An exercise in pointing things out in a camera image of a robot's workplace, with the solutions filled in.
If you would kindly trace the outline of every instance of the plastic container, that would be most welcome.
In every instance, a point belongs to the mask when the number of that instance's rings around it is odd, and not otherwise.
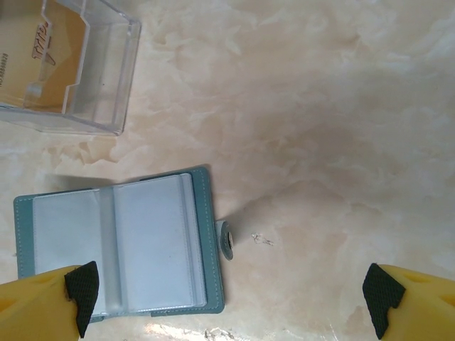
[[[77,16],[77,23],[69,21],[68,9],[70,16]],[[120,135],[127,114],[140,22],[105,0],[43,0],[41,17],[43,23],[36,31],[32,53],[33,58],[40,58],[38,76],[23,87],[19,102],[0,105],[0,120],[39,131]],[[68,49],[66,44],[55,43],[62,35],[70,40],[68,45],[75,57],[57,65],[73,63],[73,68],[68,67],[67,72],[60,69],[55,82],[53,56]]]

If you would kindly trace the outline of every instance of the marble surface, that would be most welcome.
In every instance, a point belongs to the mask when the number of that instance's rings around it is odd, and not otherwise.
[[[125,132],[0,124],[0,282],[17,195],[199,164],[234,228],[220,315],[116,318],[86,340],[376,340],[372,262],[455,279],[455,1],[130,1]]]

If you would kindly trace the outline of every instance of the card holder wallet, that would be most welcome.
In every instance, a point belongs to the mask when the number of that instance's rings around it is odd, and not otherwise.
[[[14,200],[18,277],[96,261],[92,321],[224,308],[204,167],[134,183]]]

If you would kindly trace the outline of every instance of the black rubber pad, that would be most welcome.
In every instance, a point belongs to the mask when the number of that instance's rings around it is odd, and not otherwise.
[[[76,324],[79,335],[84,337],[93,314],[100,288],[98,267],[91,261],[65,275],[65,285],[70,299],[76,301]]]
[[[398,308],[406,289],[376,263],[370,265],[362,288],[380,340],[389,327],[387,312],[390,308]]]

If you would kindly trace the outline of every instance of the clear plastic box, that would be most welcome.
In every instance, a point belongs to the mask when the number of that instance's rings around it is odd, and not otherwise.
[[[80,58],[74,68],[74,82],[62,87],[60,100],[40,105],[40,96],[51,76],[52,65],[47,56],[59,48],[51,43],[51,38],[63,29],[59,26],[59,11],[63,7],[78,14],[85,24]],[[26,87],[22,105],[0,107],[0,120],[39,131],[120,135],[127,113],[140,22],[105,0],[43,0],[41,16],[46,23],[41,51],[45,57],[40,61],[38,79]],[[65,30],[70,29],[67,23]]]

